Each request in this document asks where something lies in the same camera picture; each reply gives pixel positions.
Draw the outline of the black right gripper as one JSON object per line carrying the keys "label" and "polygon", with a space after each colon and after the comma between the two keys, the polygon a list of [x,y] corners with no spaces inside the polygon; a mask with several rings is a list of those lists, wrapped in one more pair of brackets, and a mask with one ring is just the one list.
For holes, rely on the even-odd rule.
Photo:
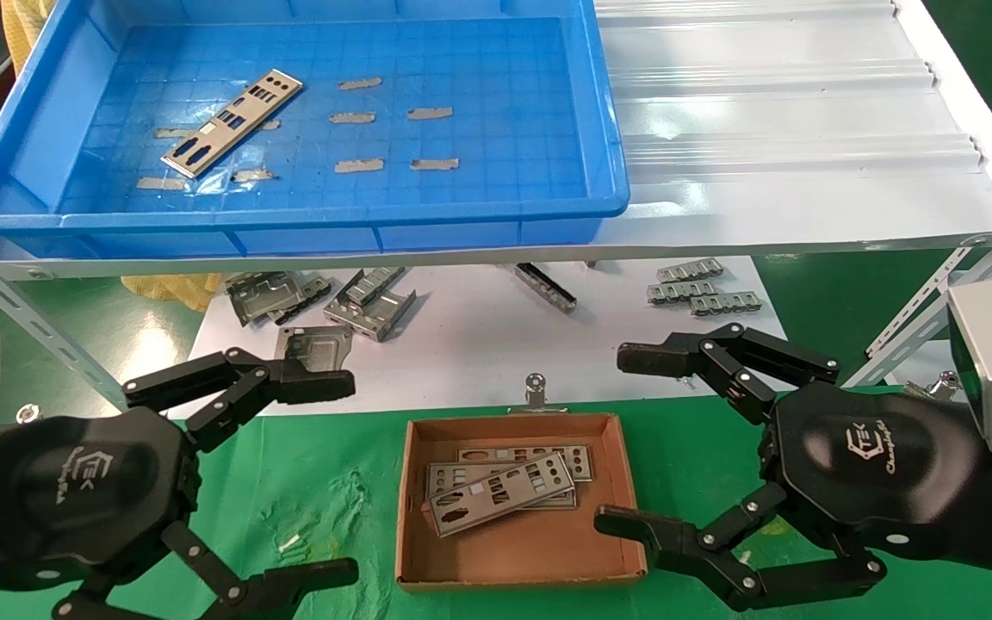
{"label": "black right gripper", "polygon": [[[992,570],[992,451],[968,406],[842,391],[828,384],[841,369],[834,358],[741,323],[622,343],[617,368],[695,375],[748,423],[769,423],[765,474],[778,484],[765,483],[702,529],[651,511],[596,509],[595,530],[638,542],[654,568],[696,578],[737,612],[865,595],[887,574],[865,547]],[[803,388],[774,408],[776,392],[757,373]],[[768,568],[741,562],[736,546],[775,517],[834,557]]]}

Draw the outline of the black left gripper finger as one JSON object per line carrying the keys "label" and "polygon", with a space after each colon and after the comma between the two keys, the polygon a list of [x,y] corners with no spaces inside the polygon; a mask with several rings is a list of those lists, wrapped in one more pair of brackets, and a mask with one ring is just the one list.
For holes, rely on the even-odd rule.
{"label": "black left gripper finger", "polygon": [[[201,619],[291,619],[308,593],[350,586],[359,577],[357,561],[342,558],[275,568],[238,580],[186,523],[176,521],[165,527],[161,539],[215,593]],[[149,619],[149,615],[108,604],[114,587],[113,578],[94,574],[55,605],[54,619]]]}
{"label": "black left gripper finger", "polygon": [[264,360],[231,348],[133,378],[121,391],[130,407],[154,412],[208,398],[186,419],[184,431],[190,444],[207,454],[268,404],[331,403],[353,396],[356,385],[349,370],[311,372],[298,360]]}

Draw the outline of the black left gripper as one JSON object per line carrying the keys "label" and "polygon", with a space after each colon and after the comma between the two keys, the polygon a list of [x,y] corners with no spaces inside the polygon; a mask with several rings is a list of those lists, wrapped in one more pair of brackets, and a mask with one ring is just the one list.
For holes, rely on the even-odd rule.
{"label": "black left gripper", "polygon": [[188,438],[145,409],[0,426],[0,590],[137,580],[169,554],[162,532],[188,522],[201,483]]}

